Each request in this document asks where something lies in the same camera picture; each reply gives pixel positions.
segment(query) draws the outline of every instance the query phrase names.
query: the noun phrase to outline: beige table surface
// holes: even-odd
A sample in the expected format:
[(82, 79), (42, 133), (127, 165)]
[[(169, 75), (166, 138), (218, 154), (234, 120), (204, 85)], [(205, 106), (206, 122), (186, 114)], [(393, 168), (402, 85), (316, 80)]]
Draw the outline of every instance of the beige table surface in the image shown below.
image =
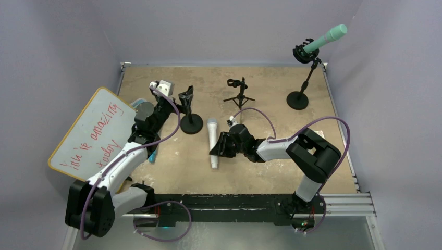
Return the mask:
[[(223, 99), (234, 97), (239, 88), (227, 86), (227, 79), (241, 79), (249, 88), (245, 95), (256, 99), (245, 107), (254, 107), (267, 114), (275, 125), (278, 138), (291, 136), (308, 122), (334, 115), (325, 79), (320, 68), (311, 78), (306, 94), (310, 103), (304, 110), (291, 109), (286, 103), (287, 94), (299, 90), (306, 79), (309, 67), (129, 67), (126, 70), (119, 96), (128, 103), (145, 98), (156, 104), (149, 91), (154, 80), (168, 80), (175, 84), (173, 97), (194, 86), (192, 110), (203, 118), (204, 127), (195, 135), (179, 130), (171, 139), (159, 145), (155, 164), (148, 161), (133, 173), (134, 182), (145, 181), (156, 193), (293, 193), (303, 176), (290, 159), (252, 163), (243, 155), (219, 158), (219, 168), (210, 168), (208, 131), (210, 117), (218, 121), (218, 134), (228, 131), (226, 120), (238, 111), (232, 102)], [(242, 122), (255, 138), (272, 135), (267, 120), (256, 111), (243, 112)], [(170, 134), (177, 124), (172, 114), (163, 126), (162, 138)], [(322, 130), (325, 139), (341, 152), (343, 142), (337, 121), (324, 120), (311, 126)], [(334, 173), (322, 193), (355, 193), (353, 178), (347, 159)]]

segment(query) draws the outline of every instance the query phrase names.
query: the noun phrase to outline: round black stand base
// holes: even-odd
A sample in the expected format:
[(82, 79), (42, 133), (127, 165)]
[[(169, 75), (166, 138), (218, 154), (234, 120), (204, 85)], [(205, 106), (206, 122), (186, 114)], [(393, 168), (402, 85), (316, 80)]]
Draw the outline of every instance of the round black stand base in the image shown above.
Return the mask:
[(309, 98), (304, 93), (294, 91), (287, 96), (287, 104), (293, 109), (303, 110), (307, 108)]
[[(189, 115), (192, 116), (193, 123), (189, 121)], [(196, 134), (203, 128), (203, 119), (197, 114), (185, 115), (181, 119), (181, 130), (186, 134)]]

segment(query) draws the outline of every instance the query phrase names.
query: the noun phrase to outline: white microphone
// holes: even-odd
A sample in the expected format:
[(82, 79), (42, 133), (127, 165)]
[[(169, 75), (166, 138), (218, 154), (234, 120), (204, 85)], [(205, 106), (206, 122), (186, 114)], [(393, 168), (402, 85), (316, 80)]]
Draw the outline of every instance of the white microphone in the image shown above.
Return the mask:
[[(216, 129), (218, 128), (218, 123), (216, 122), (215, 118), (208, 118), (207, 120), (207, 128), (208, 128), (208, 144), (209, 144), (209, 151), (213, 149), (217, 142), (217, 132)], [(218, 169), (218, 156), (211, 155), (210, 156), (210, 165), (212, 169)]]

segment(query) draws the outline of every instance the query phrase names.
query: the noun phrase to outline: wall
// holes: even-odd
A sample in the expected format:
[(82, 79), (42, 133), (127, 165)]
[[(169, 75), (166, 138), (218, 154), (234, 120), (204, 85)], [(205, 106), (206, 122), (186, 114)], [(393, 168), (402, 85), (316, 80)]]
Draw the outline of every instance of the wall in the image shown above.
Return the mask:
[(364, 0), (328, 65), (389, 250), (442, 245), (441, 13), (436, 0)]
[[(121, 61), (299, 64), (292, 49), (350, 21), (362, 0), (93, 0)], [(337, 44), (320, 53), (328, 61)]]
[(119, 63), (86, 0), (0, 6), (1, 249), (61, 249), (73, 179), (46, 161)]

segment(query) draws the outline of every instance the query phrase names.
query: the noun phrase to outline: whiteboard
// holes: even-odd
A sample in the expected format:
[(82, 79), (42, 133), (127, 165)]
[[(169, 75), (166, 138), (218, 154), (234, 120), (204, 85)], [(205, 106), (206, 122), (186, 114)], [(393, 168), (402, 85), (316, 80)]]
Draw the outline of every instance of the whiteboard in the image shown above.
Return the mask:
[(105, 87), (99, 88), (47, 161), (79, 180), (103, 169), (127, 143), (135, 110)]

